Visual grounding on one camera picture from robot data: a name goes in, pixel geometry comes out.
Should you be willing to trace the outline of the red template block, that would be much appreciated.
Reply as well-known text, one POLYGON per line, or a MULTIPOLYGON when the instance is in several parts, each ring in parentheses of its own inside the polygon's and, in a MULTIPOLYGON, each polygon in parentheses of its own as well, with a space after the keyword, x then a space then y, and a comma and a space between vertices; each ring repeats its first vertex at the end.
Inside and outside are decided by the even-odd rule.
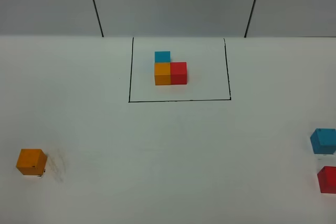
POLYGON ((187 84, 187 63, 171 63, 171 85, 187 84))

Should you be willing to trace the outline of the blue template block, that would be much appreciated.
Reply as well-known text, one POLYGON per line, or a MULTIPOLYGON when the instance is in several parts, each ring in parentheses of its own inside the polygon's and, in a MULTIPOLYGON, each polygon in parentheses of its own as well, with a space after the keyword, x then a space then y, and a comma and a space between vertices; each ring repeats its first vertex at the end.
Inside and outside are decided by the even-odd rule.
POLYGON ((170 63, 171 53, 169 51, 155 51, 154 52, 155 63, 170 63))

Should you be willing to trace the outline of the orange template block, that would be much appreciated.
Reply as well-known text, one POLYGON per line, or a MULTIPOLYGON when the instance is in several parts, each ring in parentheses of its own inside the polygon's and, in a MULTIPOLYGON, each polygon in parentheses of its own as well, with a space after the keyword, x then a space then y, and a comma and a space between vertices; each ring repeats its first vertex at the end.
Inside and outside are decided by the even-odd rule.
POLYGON ((154 64, 154 80, 156 86, 171 85, 171 64, 169 62, 154 64))

